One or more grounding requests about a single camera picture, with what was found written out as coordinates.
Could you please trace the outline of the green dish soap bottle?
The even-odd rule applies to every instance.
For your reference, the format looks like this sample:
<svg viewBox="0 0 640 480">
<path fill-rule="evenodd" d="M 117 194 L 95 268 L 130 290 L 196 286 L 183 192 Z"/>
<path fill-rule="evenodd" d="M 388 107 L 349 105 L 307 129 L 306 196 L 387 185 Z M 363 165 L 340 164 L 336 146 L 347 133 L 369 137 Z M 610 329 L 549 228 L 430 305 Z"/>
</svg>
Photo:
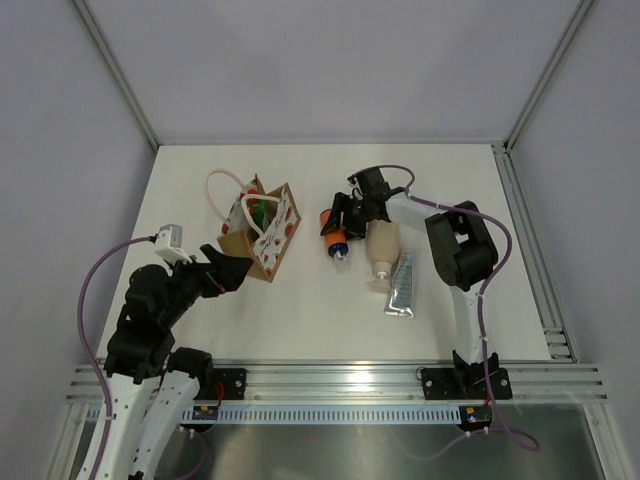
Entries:
<svg viewBox="0 0 640 480">
<path fill-rule="evenodd" d="M 269 220 L 266 213 L 267 201 L 262 199 L 249 199 L 247 201 L 247 207 L 251 219 L 258 226 L 261 232 L 269 226 Z"/>
</svg>

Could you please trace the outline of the orange blue spray bottle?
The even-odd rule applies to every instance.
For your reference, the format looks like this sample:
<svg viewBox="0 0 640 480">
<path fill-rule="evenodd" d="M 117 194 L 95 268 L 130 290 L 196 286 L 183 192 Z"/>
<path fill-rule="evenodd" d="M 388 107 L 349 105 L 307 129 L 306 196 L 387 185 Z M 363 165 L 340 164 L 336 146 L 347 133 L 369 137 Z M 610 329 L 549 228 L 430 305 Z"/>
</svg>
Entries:
<svg viewBox="0 0 640 480">
<path fill-rule="evenodd" d="M 348 256 L 349 247 L 345 232 L 342 228 L 323 235 L 327 255 L 336 265 L 343 264 Z"/>
</svg>

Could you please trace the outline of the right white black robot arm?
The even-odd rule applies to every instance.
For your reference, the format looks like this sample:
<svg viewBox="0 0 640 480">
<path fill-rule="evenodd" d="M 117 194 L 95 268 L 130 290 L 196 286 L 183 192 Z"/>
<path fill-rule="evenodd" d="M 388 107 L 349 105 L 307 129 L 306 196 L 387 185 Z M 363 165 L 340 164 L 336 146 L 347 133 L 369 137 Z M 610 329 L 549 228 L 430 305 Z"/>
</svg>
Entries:
<svg viewBox="0 0 640 480">
<path fill-rule="evenodd" d="M 415 197 L 409 185 L 392 187 L 379 166 L 354 173 L 348 182 L 351 193 L 336 193 L 331 208 L 321 215 L 322 237 L 344 236 L 330 248 L 330 255 L 342 260 L 348 241 L 366 240 L 379 249 L 369 255 L 370 285 L 375 291 L 391 293 L 405 265 L 399 258 L 398 230 L 411 227 L 425 233 L 435 270 L 450 289 L 456 327 L 453 364 L 419 368 L 425 399 L 490 397 L 500 363 L 484 320 L 484 293 L 500 266 L 486 226 L 488 216 L 471 201 L 443 205 Z"/>
</svg>

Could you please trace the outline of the beige pump lotion bottle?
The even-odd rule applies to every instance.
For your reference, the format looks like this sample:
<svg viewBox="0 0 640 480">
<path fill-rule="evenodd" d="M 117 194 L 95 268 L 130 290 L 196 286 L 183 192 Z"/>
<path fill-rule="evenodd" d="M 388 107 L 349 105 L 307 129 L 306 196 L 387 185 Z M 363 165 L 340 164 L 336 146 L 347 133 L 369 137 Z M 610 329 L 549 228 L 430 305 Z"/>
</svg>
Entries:
<svg viewBox="0 0 640 480">
<path fill-rule="evenodd" d="M 371 221 L 366 236 L 366 254 L 372 272 L 368 285 L 377 293 L 389 293 L 393 266 L 400 255 L 399 225 L 384 220 Z"/>
</svg>

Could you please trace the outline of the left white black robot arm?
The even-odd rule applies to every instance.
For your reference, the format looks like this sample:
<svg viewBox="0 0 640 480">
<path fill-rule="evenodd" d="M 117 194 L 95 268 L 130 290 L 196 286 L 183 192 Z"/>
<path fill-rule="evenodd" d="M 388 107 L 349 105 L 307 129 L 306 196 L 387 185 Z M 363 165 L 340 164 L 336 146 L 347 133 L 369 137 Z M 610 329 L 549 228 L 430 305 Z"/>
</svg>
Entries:
<svg viewBox="0 0 640 480">
<path fill-rule="evenodd" d="M 238 290 L 253 262 L 209 244 L 200 250 L 203 262 L 159 246 L 165 263 L 131 274 L 106 361 L 94 368 L 102 420 L 78 478 L 153 478 L 183 411 L 216 389 L 211 354 L 176 348 L 172 328 L 198 299 Z"/>
</svg>

